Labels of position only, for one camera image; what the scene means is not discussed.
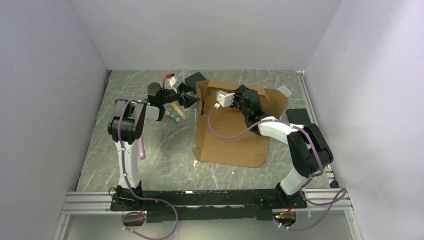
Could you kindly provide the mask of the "brown cardboard box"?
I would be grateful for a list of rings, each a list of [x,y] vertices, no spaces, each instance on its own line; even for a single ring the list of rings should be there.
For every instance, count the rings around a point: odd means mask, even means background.
[[[196,84],[197,120],[192,149],[197,161],[257,168],[269,151],[269,138],[247,129],[245,117],[237,108],[220,107],[212,111],[218,91],[226,93],[240,87],[237,83],[216,80]]]

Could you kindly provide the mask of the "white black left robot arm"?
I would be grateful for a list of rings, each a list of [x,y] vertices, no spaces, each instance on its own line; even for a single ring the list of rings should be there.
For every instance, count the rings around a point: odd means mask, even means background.
[[[194,83],[172,83],[170,86],[167,89],[153,82],[147,86],[146,99],[117,99],[114,102],[107,131],[118,152],[120,173],[115,198],[123,199],[131,210],[139,209],[144,203],[138,160],[146,156],[141,143],[145,120],[161,121],[166,112],[165,104],[177,102],[186,109],[199,100],[191,95],[196,92]]]

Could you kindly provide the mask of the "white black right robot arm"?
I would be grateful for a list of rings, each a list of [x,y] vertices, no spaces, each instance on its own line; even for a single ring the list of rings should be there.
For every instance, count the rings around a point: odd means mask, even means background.
[[[284,121],[266,113],[256,90],[241,85],[231,94],[230,107],[240,110],[248,131],[288,146],[293,167],[276,185],[275,200],[280,207],[289,207],[295,201],[295,194],[333,162],[334,155],[328,143],[312,122],[295,124],[292,120]]]

